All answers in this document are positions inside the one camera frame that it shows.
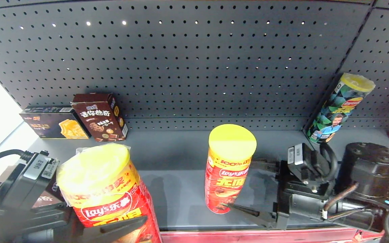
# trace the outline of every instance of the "white label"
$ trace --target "white label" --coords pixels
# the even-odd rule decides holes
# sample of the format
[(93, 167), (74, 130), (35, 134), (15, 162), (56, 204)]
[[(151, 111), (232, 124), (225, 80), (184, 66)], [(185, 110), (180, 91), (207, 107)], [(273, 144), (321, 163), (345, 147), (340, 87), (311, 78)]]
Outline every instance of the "white label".
[(28, 169), (26, 169), (23, 176), (31, 180), (37, 180), (38, 176), (50, 159), (51, 158), (44, 156), (43, 154), (38, 154), (34, 161), (31, 162)]
[(287, 164), (293, 163), (293, 147), (287, 149)]
[(124, 137), (126, 137), (127, 136), (127, 132), (128, 132), (127, 124), (124, 124), (124, 127), (122, 128), (122, 135)]
[(49, 163), (48, 165), (46, 165), (46, 168), (42, 173), (42, 177), (52, 179), (58, 164), (59, 164), (59, 160), (54, 160), (53, 163)]
[(344, 83), (340, 81), (340, 82), (338, 83), (338, 85), (336, 86), (336, 88), (334, 89), (334, 92), (337, 93), (337, 92), (340, 90), (340, 88), (343, 86), (343, 84), (344, 84)]
[(60, 109), (60, 112), (71, 112), (71, 110), (73, 110), (73, 108), (71, 108), (71, 107), (64, 107), (64, 108)]
[(295, 165), (303, 163), (303, 144), (295, 145)]

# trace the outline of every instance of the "black motor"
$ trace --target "black motor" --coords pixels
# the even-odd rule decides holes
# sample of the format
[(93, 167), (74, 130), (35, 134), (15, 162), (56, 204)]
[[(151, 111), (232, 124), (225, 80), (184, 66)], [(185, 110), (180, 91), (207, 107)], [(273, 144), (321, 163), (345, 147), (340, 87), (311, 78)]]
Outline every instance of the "black motor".
[(346, 146), (338, 173), (336, 191), (359, 183), (352, 198), (370, 201), (385, 199), (389, 191), (389, 148), (374, 143)]

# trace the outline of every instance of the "plastic wrap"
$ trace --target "plastic wrap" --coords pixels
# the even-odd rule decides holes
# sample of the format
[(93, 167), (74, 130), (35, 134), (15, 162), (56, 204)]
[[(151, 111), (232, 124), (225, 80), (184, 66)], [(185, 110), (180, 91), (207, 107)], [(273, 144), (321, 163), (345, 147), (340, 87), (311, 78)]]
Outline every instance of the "plastic wrap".
[(116, 242), (162, 242), (150, 193), (130, 160), (129, 147), (107, 143), (77, 149), (56, 178), (85, 227), (147, 215), (143, 226)]

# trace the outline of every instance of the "brown cookie box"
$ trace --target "brown cookie box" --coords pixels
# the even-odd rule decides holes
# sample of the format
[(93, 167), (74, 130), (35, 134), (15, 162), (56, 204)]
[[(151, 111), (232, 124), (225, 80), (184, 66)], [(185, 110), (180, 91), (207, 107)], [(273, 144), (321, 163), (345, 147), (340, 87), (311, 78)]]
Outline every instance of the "brown cookie box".
[(113, 94), (77, 94), (71, 106), (96, 141), (125, 140), (128, 128)]

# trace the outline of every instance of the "gray shelf surface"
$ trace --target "gray shelf surface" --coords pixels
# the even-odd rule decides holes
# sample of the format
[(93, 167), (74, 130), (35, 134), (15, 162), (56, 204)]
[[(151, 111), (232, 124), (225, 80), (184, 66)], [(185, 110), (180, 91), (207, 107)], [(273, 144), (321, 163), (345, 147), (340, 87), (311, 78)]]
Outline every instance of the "gray shelf surface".
[[(131, 146), (131, 159), (152, 197), (162, 230), (234, 230), (259, 227), (233, 212), (218, 215), (204, 202), (204, 177), (210, 131), (132, 131), (121, 143)], [(300, 131), (253, 131), (257, 158), (282, 160), (287, 148), (307, 142)], [(68, 160), (78, 147), (101, 145), (90, 140), (37, 139), (29, 151), (48, 150), (50, 157)], [(236, 203), (272, 210), (277, 183), (274, 175), (253, 169)], [(288, 228), (326, 227), (325, 224), (292, 215)]]

